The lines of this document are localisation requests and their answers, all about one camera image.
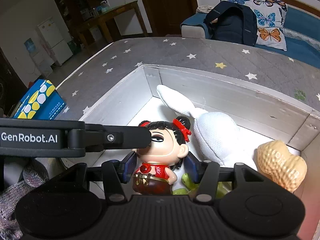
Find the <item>cardboard box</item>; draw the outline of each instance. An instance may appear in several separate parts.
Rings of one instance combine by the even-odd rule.
[[[13,118],[53,120],[65,102],[49,80],[39,79],[20,100]]]

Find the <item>white refrigerator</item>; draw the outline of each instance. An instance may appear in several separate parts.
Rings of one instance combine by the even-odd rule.
[[[63,39],[57,25],[52,18],[39,24],[36,28],[37,34],[45,42],[50,57],[58,66],[72,57],[71,49]]]

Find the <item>black backpack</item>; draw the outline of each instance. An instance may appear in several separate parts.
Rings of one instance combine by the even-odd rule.
[[[212,34],[212,40],[248,46],[257,42],[257,17],[248,6],[222,1],[207,14],[204,23]]]

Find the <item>butterfly pillow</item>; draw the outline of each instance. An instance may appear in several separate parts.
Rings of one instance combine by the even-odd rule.
[[[257,35],[257,44],[287,51],[287,45],[281,28],[258,28]]]
[[[287,5],[281,0],[226,0],[246,5],[257,16],[258,28],[283,27]]]

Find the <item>rabbit ear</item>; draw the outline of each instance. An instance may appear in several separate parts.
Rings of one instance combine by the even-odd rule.
[[[193,103],[184,95],[164,85],[157,86],[157,93],[162,102],[177,113],[197,118],[200,114],[207,111],[195,108]]]

